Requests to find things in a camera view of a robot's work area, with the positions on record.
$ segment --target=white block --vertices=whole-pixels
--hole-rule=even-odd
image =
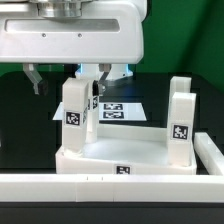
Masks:
[[[100,125],[99,130],[98,141],[85,144],[80,157],[65,155],[63,147],[59,149],[56,153],[58,174],[196,174],[193,148],[191,166],[168,163],[166,129]]]
[[[113,182],[105,181],[102,175],[78,175],[76,201],[111,202],[114,197]]]
[[[224,156],[207,133],[196,133],[195,150],[210,175],[224,175]]]
[[[113,161],[67,156],[61,147],[56,153],[57,174],[112,174]]]
[[[69,78],[63,85],[62,146],[80,154],[86,141],[88,81]]]
[[[76,182],[66,175],[0,175],[1,202],[76,201]]]
[[[224,179],[204,176],[111,177],[115,202],[224,202]]]
[[[64,110],[84,111],[88,105],[88,81],[68,78],[63,84]]]
[[[175,93],[167,125],[167,147],[170,164],[191,165],[192,130],[196,94]]]
[[[171,100],[175,92],[190,93],[190,89],[191,89],[191,78],[174,76],[170,80],[169,102],[171,103]]]

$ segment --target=green background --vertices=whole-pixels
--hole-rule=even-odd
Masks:
[[[143,28],[145,56],[137,72],[193,72],[224,91],[224,0],[153,0]],[[0,75],[21,69],[0,64]]]

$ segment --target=square tag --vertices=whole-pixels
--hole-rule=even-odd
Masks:
[[[116,166],[116,174],[131,174],[130,166]]]
[[[123,110],[122,103],[105,103],[103,106],[104,110]]]
[[[124,112],[119,111],[104,111],[103,112],[104,119],[124,119]]]
[[[173,124],[172,139],[188,140],[189,126]]]
[[[65,113],[65,123],[73,126],[80,126],[80,113],[67,112]]]

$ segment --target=white plastic part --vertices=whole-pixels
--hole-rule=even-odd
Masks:
[[[62,146],[65,153],[81,153],[86,140],[88,81],[68,78],[63,85]]]
[[[190,90],[191,90],[191,78],[174,76],[170,80],[169,111],[174,93],[175,92],[190,93]]]
[[[143,57],[141,17],[131,1],[83,3],[82,17],[61,22],[38,17],[36,4],[5,3],[0,49],[0,62],[136,64]]]
[[[0,202],[224,203],[223,189],[208,175],[0,175]]]
[[[0,202],[76,201],[75,181],[66,175],[0,175]]]
[[[167,125],[170,164],[190,166],[196,94],[175,92]]]
[[[93,96],[93,82],[98,80],[94,71],[90,76],[77,76],[79,80],[86,80],[89,84],[88,87],[88,116],[87,116],[87,133],[86,142],[94,143],[97,141],[97,125],[99,124],[99,97]]]
[[[192,165],[175,166],[168,163],[166,129],[99,125],[98,141],[86,144],[82,156],[56,153],[58,174],[117,174],[119,167],[130,169],[129,174],[196,174],[193,152]]]
[[[194,147],[210,175],[224,175],[224,156],[207,133],[195,133]]]

